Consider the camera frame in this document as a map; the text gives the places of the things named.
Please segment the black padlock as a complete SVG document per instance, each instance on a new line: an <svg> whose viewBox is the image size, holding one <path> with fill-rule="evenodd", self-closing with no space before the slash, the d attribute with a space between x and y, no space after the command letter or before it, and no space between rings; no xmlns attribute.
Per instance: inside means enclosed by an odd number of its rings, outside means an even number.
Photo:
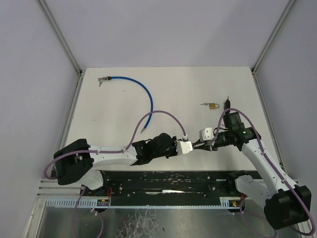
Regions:
<svg viewBox="0 0 317 238"><path fill-rule="evenodd" d="M224 104L223 104L223 109L227 110L231 107L231 102L229 100L229 97L227 97L227 99L225 100Z"/></svg>

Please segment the small brass padlock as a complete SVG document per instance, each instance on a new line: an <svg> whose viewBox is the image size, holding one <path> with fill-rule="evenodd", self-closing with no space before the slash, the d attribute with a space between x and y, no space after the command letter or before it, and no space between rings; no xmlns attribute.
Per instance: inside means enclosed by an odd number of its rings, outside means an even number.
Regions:
<svg viewBox="0 0 317 238"><path fill-rule="evenodd" d="M211 110L218 109L219 107L220 107L220 105L217 103L209 103L209 108Z"/></svg>

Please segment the blue cable lock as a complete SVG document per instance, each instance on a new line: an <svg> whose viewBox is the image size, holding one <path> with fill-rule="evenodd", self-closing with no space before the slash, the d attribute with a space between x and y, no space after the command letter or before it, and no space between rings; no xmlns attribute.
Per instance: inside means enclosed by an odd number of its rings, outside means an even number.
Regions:
<svg viewBox="0 0 317 238"><path fill-rule="evenodd" d="M153 112L154 111L154 102L153 102L153 98L152 98L152 95L151 93L149 92L149 90L147 89L147 87L142 84L141 82L139 82L138 80L135 80L133 78L130 78L130 77L124 77L124 76L105 76L105 77L101 77L104 79L104 82L106 81L110 81L110 80L113 80L113 79L120 79L120 80L127 80L127 81L130 81L130 82L134 82L136 84L138 84L139 86L141 86L147 93L148 97L149 97L149 100L150 100L150 111Z"/></svg>

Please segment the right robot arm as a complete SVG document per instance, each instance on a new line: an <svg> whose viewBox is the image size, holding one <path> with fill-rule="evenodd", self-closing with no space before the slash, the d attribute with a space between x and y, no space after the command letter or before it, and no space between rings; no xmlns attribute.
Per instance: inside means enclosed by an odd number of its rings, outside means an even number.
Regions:
<svg viewBox="0 0 317 238"><path fill-rule="evenodd" d="M245 114L238 109L226 109L219 123L224 123L223 132L206 128L200 131L200 138L193 148L216 151L219 147L233 145L246 156L264 181L264 185L253 181L244 171L231 174L236 190L254 202L264 211L265 218L276 230L301 222L312 221L310 205L312 194L306 186L298 186L278 162L271 158L254 125L246 128L241 121Z"/></svg>

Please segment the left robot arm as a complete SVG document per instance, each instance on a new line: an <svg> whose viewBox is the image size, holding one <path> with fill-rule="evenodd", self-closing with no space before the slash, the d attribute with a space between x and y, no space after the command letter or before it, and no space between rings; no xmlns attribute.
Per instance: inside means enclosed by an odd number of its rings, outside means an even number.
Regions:
<svg viewBox="0 0 317 238"><path fill-rule="evenodd" d="M90 190L96 190L104 185L102 171L107 166L140 166L156 158L176 156L177 143L176 137L166 133L134 142L129 149L91 146L86 139L78 139L53 156L55 159L61 157L55 162L57 183L80 183Z"/></svg>

